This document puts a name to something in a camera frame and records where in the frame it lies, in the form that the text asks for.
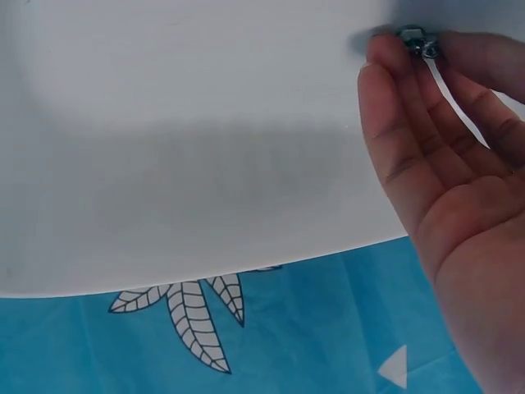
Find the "white leaf pattern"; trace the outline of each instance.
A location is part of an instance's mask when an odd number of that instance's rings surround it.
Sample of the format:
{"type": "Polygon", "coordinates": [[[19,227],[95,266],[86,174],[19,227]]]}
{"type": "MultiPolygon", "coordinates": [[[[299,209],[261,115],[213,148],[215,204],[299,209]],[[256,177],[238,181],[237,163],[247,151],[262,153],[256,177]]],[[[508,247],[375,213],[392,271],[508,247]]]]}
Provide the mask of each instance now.
{"type": "Polygon", "coordinates": [[[221,298],[221,301],[233,314],[239,324],[244,326],[244,302],[243,292],[240,286],[239,275],[232,273],[221,277],[209,277],[206,282],[213,291],[221,298]]]}
{"type": "Polygon", "coordinates": [[[192,281],[171,285],[167,292],[167,305],[175,330],[188,350],[209,367],[231,373],[200,283],[192,281]]]}
{"type": "Polygon", "coordinates": [[[254,269],[253,271],[249,271],[251,273],[265,273],[265,272],[268,272],[268,271],[275,271],[276,269],[281,269],[282,268],[282,265],[275,265],[273,267],[265,267],[265,268],[260,268],[260,269],[254,269]]]}
{"type": "Polygon", "coordinates": [[[135,312],[148,308],[158,302],[168,291],[171,285],[142,287],[140,289],[121,291],[109,311],[114,314],[135,312]]]}

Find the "hand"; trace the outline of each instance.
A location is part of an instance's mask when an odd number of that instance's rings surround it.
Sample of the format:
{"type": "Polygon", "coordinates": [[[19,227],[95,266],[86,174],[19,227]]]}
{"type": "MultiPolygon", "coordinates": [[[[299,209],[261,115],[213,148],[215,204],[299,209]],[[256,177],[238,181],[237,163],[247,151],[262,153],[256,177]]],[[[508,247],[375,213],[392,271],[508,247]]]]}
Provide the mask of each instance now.
{"type": "Polygon", "coordinates": [[[363,132],[468,367],[488,393],[521,393],[525,124],[488,88],[525,102],[525,44],[453,32],[440,42],[442,78],[491,148],[389,35],[372,39],[359,76],[363,132]]]}

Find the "finger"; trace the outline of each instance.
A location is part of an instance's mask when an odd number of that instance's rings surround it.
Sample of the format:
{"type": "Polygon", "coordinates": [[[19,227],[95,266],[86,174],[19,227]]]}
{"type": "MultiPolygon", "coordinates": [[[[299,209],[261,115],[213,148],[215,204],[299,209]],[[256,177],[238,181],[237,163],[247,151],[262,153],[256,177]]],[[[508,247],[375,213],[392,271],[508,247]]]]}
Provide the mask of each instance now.
{"type": "Polygon", "coordinates": [[[442,33],[439,39],[445,58],[460,74],[525,103],[524,43],[495,34],[454,31],[442,33]]]}
{"type": "Polygon", "coordinates": [[[525,165],[525,125],[488,88],[459,74],[446,62],[438,62],[443,81],[483,138],[511,167],[525,165]]]}
{"type": "Polygon", "coordinates": [[[413,59],[413,69],[422,101],[443,141],[479,176],[510,175],[509,168],[477,140],[443,97],[428,65],[421,59],[413,59]]]}
{"type": "Polygon", "coordinates": [[[391,35],[376,36],[367,57],[383,65],[394,79],[413,136],[445,187],[470,182],[474,178],[472,170],[443,142],[425,108],[409,53],[401,40],[391,35]]]}
{"type": "Polygon", "coordinates": [[[414,139],[390,74],[377,64],[364,67],[358,93],[364,138],[377,176],[404,228],[414,236],[445,187],[414,139]]]}

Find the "white surface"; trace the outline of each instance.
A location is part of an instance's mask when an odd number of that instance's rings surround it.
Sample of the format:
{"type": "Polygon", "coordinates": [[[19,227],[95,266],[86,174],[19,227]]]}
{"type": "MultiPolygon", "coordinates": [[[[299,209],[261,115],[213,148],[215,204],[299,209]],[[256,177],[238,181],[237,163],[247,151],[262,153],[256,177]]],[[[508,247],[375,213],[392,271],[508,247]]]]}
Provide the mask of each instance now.
{"type": "Polygon", "coordinates": [[[522,0],[455,3],[0,2],[0,295],[184,281],[403,235],[362,142],[361,50],[386,23],[525,38],[522,0]]]}
{"type": "Polygon", "coordinates": [[[377,372],[401,388],[407,388],[407,346],[403,345],[391,355],[377,372]]]}

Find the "blue tablecloth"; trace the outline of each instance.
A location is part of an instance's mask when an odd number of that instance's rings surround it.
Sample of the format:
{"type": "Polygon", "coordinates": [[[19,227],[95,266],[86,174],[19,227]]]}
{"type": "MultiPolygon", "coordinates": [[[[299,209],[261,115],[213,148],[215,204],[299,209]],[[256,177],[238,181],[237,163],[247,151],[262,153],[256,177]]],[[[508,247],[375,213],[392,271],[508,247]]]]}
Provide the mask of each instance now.
{"type": "Polygon", "coordinates": [[[0,314],[2,394],[481,392],[407,239],[0,314]]]}

